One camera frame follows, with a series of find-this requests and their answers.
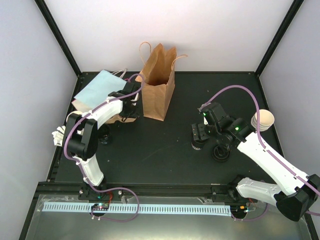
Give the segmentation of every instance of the paper bag handle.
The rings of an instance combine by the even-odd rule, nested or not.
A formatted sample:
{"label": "paper bag handle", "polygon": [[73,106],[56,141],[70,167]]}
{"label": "paper bag handle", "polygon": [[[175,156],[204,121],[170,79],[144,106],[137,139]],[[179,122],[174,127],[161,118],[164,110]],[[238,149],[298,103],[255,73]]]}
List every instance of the paper bag handle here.
{"label": "paper bag handle", "polygon": [[151,44],[148,42],[148,41],[143,41],[141,44],[140,44],[140,46],[139,46],[139,54],[140,54],[140,58],[141,58],[141,60],[142,60],[142,62],[143,62],[143,65],[145,66],[146,65],[146,62],[145,62],[145,60],[144,60],[144,58],[142,57],[142,54],[141,54],[141,46],[143,45],[143,44],[148,44],[149,45],[149,47],[150,47],[150,54],[151,54]]}
{"label": "paper bag handle", "polygon": [[186,57],[188,57],[187,54],[182,54],[182,55],[180,55],[180,56],[177,56],[177,57],[172,61],[171,71],[174,69],[174,63],[175,63],[175,61],[176,61],[177,59],[186,58]]}

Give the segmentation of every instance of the metal frame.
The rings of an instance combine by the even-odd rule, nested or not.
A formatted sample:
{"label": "metal frame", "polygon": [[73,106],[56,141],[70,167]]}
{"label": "metal frame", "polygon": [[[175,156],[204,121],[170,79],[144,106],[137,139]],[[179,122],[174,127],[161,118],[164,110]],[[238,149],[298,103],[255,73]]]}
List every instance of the metal frame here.
{"label": "metal frame", "polygon": [[270,43],[268,49],[266,50],[258,68],[255,71],[255,74],[259,77],[261,76],[262,72],[264,71],[265,67],[267,66],[271,56],[274,54],[278,44],[280,43],[282,37],[285,35],[288,27],[290,26],[292,20],[294,19],[295,15],[297,14],[300,6],[304,0],[294,0],[289,8],[288,12],[286,13],[278,31],[274,35],[272,42]]}
{"label": "metal frame", "polygon": [[[83,75],[85,74],[84,72],[81,72],[80,68],[78,67],[78,64],[76,60],[74,59],[62,33],[60,32],[53,16],[50,13],[50,10],[48,6],[46,5],[44,0],[34,0],[40,9],[44,19],[46,20],[47,24],[49,25],[52,33],[54,34],[57,42],[59,43],[62,51],[64,52],[67,60],[69,61],[71,67],[73,68],[75,74],[77,75],[78,79],[74,88],[74,92],[72,94],[72,97],[74,97],[81,89],[82,83],[83,83]],[[275,49],[277,48],[278,44],[280,43],[282,37],[284,36],[286,30],[288,29],[290,23],[294,19],[295,15],[297,14],[300,6],[304,0],[294,0],[292,2],[291,7],[289,8],[287,14],[285,15],[279,29],[277,30],[275,36],[273,37],[272,42],[270,43],[266,53],[264,54],[258,68],[256,69],[255,72],[252,72],[252,74],[255,74],[256,80],[258,81],[259,88],[262,93],[263,101],[269,109],[266,97],[264,95],[261,82],[260,82],[260,75],[262,74],[263,70],[265,69],[266,65],[268,64],[270,58],[272,57]],[[69,105],[68,108],[68,113],[72,112],[74,110],[74,107],[72,104]],[[272,127],[272,131],[276,137],[277,145],[280,149],[280,154],[283,155],[280,142],[276,133],[276,129],[274,126]],[[30,209],[28,211],[28,214],[25,219],[24,226],[22,228],[22,232],[20,235],[20,240],[23,240],[27,236],[28,228],[33,216],[33,212],[35,210],[38,197],[40,194],[56,194],[56,195],[78,195],[79,190],[81,189],[81,183],[56,183],[55,181],[55,176],[59,167],[59,159],[62,154],[62,149],[58,148],[56,149],[54,153],[54,157],[50,166],[50,170],[47,176],[47,182],[39,182],[37,189],[35,191],[34,197],[32,199]],[[130,187],[134,189],[136,192],[138,192],[140,195],[153,195],[153,196],[198,196],[198,197],[208,197],[212,196],[213,192],[218,193],[216,195],[216,200],[219,200],[219,198],[223,198],[223,192],[224,188],[226,187],[225,185],[221,186],[212,186],[212,185],[190,185],[190,186],[177,186],[175,185],[174,188],[173,186],[152,186],[152,185],[135,185],[135,184],[127,184],[125,187]],[[309,232],[311,234],[312,240],[318,240],[318,235],[315,229],[315,226],[313,224],[312,218],[309,214],[305,214],[305,219],[308,225]]]}
{"label": "metal frame", "polygon": [[72,55],[62,33],[60,32],[58,25],[56,24],[54,17],[51,15],[51,12],[44,0],[34,0],[35,3],[38,5],[38,8],[40,9],[44,19],[46,20],[47,24],[49,25],[53,35],[55,36],[55,39],[59,43],[62,51],[64,52],[64,55],[68,59],[71,67],[73,68],[73,71],[77,77],[81,75],[81,70],[78,67],[78,64]]}

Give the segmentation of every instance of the black metal bar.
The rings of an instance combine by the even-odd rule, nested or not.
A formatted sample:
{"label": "black metal bar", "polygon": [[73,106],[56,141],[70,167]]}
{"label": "black metal bar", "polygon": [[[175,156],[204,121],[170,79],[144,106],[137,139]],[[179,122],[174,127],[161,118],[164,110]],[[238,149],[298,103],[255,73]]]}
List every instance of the black metal bar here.
{"label": "black metal bar", "polygon": [[[82,75],[95,74],[97,75],[98,71],[84,71]],[[138,71],[127,71],[126,75],[138,74]],[[186,74],[186,71],[175,71],[175,74]],[[187,71],[188,74],[255,74],[254,71]]]}
{"label": "black metal bar", "polygon": [[309,229],[309,232],[310,232],[310,235],[311,235],[311,239],[312,240],[319,240],[319,237],[318,237],[314,222],[312,221],[311,215],[310,214],[305,214],[304,218],[305,218],[306,225],[307,225],[307,227]]}
{"label": "black metal bar", "polygon": [[51,15],[51,12],[49,11],[49,8],[44,0],[34,0],[35,3],[38,5],[38,8],[40,9],[44,19],[48,23],[53,35],[55,36],[56,40],[58,41],[62,51],[64,52],[66,58],[68,59],[71,67],[73,68],[73,71],[77,76],[81,75],[81,70],[77,65],[76,60],[74,59],[74,56],[72,55],[64,37],[62,36],[53,16]]}
{"label": "black metal bar", "polygon": [[[73,93],[72,93],[72,97],[71,97],[71,101],[70,101],[70,104],[69,104],[69,108],[66,112],[66,116],[64,118],[64,122],[63,124],[66,125],[66,119],[67,119],[67,116],[69,113],[71,113],[72,111],[75,110],[75,107],[72,105],[72,99],[74,99],[75,95],[77,95],[77,93],[80,92],[80,89],[81,89],[81,86],[82,86],[82,83],[83,83],[83,77],[82,75],[81,76],[78,76],[78,79],[75,83],[75,87],[74,87],[74,90],[73,90]],[[55,152],[54,152],[54,155],[53,155],[53,159],[52,159],[52,162],[51,162],[51,165],[50,165],[50,169],[49,169],[49,172],[48,172],[48,175],[47,175],[47,181],[50,182],[50,181],[55,181],[55,178],[56,178],[56,174],[58,172],[58,167],[59,167],[59,160],[61,158],[61,155],[62,155],[62,148],[61,147],[56,147],[55,148]]]}
{"label": "black metal bar", "polygon": [[294,19],[295,15],[297,14],[301,4],[304,2],[304,0],[294,0],[293,3],[291,4],[288,12],[286,13],[279,29],[277,30],[276,34],[274,35],[272,42],[270,43],[267,51],[265,52],[258,68],[255,71],[255,74],[259,77],[265,67],[267,66],[272,54],[276,50],[278,44],[280,43],[282,37],[286,33],[290,23]]}
{"label": "black metal bar", "polygon": [[37,197],[34,197],[32,199],[32,201],[31,201],[29,211],[28,211],[28,213],[26,215],[26,218],[25,218],[25,221],[24,221],[21,233],[20,233],[19,240],[24,240],[27,237],[28,230],[29,230],[29,227],[30,227],[30,223],[31,223],[32,217],[34,215],[34,211],[35,211],[36,206],[37,206],[37,201],[38,201]]}
{"label": "black metal bar", "polygon": [[[238,201],[229,198],[228,186],[226,184],[217,185],[167,185],[156,186],[123,184],[122,187],[129,188],[138,196],[144,197],[186,197],[186,198],[208,198],[214,203],[225,203],[226,205],[243,205],[249,203],[247,198],[240,197]],[[123,192],[124,196],[133,196],[130,192]]]}

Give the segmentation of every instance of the red wire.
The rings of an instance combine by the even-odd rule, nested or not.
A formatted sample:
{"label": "red wire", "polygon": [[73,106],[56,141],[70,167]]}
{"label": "red wire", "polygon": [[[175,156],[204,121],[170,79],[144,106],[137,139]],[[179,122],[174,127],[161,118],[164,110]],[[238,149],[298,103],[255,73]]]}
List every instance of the red wire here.
{"label": "red wire", "polygon": [[109,194],[109,204],[110,204],[114,195],[110,191],[108,192],[108,194]]}
{"label": "red wire", "polygon": [[251,202],[251,203],[253,203],[253,205],[256,207],[256,204],[254,203],[254,201],[252,201],[252,199],[249,197],[249,201]]}

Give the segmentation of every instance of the paper cup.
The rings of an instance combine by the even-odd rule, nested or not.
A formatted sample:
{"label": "paper cup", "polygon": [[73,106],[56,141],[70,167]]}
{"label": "paper cup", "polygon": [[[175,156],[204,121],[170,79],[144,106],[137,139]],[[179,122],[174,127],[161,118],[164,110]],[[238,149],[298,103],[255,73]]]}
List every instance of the paper cup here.
{"label": "paper cup", "polygon": [[[260,113],[260,124],[259,124],[260,132],[263,132],[268,130],[272,126],[272,124],[275,123],[275,117],[270,111],[266,109],[260,109],[259,113]],[[257,113],[255,113],[251,118],[251,125],[255,129],[257,129]]]}

